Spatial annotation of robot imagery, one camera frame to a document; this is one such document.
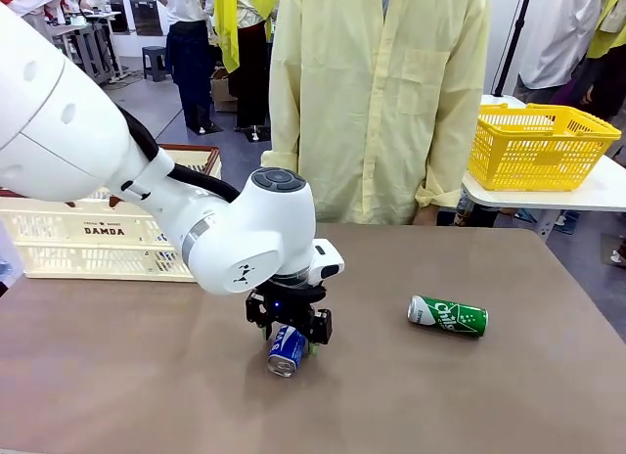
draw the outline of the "white crate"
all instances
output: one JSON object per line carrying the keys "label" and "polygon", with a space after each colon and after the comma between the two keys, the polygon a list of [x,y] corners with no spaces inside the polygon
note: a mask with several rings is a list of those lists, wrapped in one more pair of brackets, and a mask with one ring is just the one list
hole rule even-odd
{"label": "white crate", "polygon": [[[164,147],[177,163],[219,178],[217,148]],[[107,189],[71,204],[0,193],[0,219],[28,277],[193,281],[153,218]]]}

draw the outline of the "white robotic arm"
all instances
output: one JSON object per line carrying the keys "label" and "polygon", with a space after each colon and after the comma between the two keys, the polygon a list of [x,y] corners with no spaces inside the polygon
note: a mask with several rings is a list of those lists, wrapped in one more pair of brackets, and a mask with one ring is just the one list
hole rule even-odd
{"label": "white robotic arm", "polygon": [[257,170],[239,195],[175,165],[137,120],[2,4],[0,48],[1,186],[57,202],[106,186],[151,214],[214,294],[267,288],[269,280],[274,302],[277,290],[307,295],[343,270],[335,248],[314,238],[311,190],[296,174]]}

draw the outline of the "floor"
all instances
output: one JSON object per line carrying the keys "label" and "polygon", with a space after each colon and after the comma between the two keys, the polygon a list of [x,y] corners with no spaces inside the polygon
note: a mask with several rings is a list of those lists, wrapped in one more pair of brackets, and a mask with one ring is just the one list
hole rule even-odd
{"label": "floor", "polygon": [[[123,63],[136,69],[140,62],[124,60]],[[161,144],[217,146],[222,159],[222,178],[237,188],[244,186],[249,174],[259,166],[263,151],[270,148],[269,142],[251,144],[245,135],[235,132],[233,113],[213,115],[222,132],[197,136],[185,126],[176,86],[170,79],[157,83],[137,77],[132,80],[125,87],[108,90],[112,99],[144,122]],[[504,215],[500,215],[496,226],[531,227]],[[626,269],[600,262],[602,233],[626,235],[626,219],[615,213],[583,212],[574,235],[555,232],[548,247],[626,341]],[[0,230],[0,252],[7,247],[6,237],[3,241],[2,235]]]}

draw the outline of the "hand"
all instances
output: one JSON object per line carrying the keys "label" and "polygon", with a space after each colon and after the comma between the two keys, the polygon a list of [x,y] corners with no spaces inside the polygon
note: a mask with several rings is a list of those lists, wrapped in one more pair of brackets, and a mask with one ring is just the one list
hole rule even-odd
{"label": "hand", "polygon": [[436,226],[437,214],[439,214],[439,206],[429,204],[426,207],[418,208],[418,212],[413,220],[414,226]]}
{"label": "hand", "polygon": [[587,91],[587,93],[585,94],[585,97],[583,97],[583,100],[580,101],[580,105],[591,104],[593,102],[593,99],[591,98],[593,92],[594,92],[594,86],[592,85]]}

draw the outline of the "green can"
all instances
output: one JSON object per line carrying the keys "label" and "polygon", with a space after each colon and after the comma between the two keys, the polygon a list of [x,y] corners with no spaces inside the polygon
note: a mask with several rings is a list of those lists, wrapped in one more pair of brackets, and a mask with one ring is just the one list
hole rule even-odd
{"label": "green can", "polygon": [[485,309],[420,295],[411,299],[408,318],[414,324],[434,326],[470,337],[482,337],[489,323],[489,314]]}

